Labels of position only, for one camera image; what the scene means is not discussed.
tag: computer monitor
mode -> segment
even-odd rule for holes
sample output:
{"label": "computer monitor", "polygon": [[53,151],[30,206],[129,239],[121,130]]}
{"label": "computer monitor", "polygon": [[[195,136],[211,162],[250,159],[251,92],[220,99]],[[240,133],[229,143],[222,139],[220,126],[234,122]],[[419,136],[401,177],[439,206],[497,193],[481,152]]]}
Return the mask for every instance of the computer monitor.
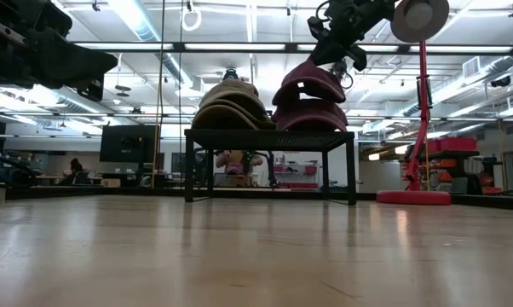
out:
{"label": "computer monitor", "polygon": [[100,162],[152,163],[155,134],[156,126],[151,125],[103,127]]}

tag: table leg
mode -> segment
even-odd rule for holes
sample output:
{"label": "table leg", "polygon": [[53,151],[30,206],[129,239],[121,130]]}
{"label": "table leg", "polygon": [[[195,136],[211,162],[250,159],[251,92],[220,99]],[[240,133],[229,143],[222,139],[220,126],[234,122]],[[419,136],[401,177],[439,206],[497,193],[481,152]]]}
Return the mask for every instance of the table leg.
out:
{"label": "table leg", "polygon": [[355,153],[354,140],[348,139],[345,143],[345,156],[347,159],[348,171],[348,204],[354,206],[357,204],[357,183],[355,178]]}
{"label": "table leg", "polygon": [[329,185],[329,177],[328,177],[328,152],[323,152],[323,199],[328,200],[328,185]]}
{"label": "table leg", "polygon": [[206,167],[206,175],[207,175],[207,195],[209,197],[213,197],[213,187],[215,186],[214,182],[214,164],[213,164],[213,151],[214,149],[207,149],[207,167]]}
{"label": "table leg", "polygon": [[185,201],[193,202],[194,190],[194,139],[186,136],[185,140]]}

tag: black metal table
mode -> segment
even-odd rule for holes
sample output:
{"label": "black metal table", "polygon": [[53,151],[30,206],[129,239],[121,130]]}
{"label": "black metal table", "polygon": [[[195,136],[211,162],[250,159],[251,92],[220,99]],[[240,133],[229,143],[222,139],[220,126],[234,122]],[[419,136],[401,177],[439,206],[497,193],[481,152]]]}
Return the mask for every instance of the black metal table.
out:
{"label": "black metal table", "polygon": [[[227,150],[270,150],[270,151],[300,151],[316,152],[323,155],[323,199],[329,196],[328,153],[334,148],[346,144],[348,204],[355,205],[355,158],[353,132],[305,132],[305,131],[276,131],[276,130],[185,130],[185,201],[193,202],[193,169],[194,143],[198,143],[213,156],[217,149]],[[207,170],[213,170],[213,159],[207,159]],[[207,192],[213,196],[213,171],[207,171]]]}

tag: red base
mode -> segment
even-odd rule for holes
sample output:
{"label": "red base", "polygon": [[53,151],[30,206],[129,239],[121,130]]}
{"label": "red base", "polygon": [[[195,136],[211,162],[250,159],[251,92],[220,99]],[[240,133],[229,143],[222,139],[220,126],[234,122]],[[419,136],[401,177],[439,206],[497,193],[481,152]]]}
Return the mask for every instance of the red base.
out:
{"label": "red base", "polygon": [[452,196],[447,192],[378,191],[376,201],[385,204],[449,206]]}

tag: wooden floor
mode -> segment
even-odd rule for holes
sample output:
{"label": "wooden floor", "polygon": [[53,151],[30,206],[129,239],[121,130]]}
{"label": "wooden floor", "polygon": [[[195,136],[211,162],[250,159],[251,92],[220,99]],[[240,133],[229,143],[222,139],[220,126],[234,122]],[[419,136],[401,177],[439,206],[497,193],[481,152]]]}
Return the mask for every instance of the wooden floor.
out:
{"label": "wooden floor", "polygon": [[513,211],[92,196],[0,207],[0,306],[513,306]]}

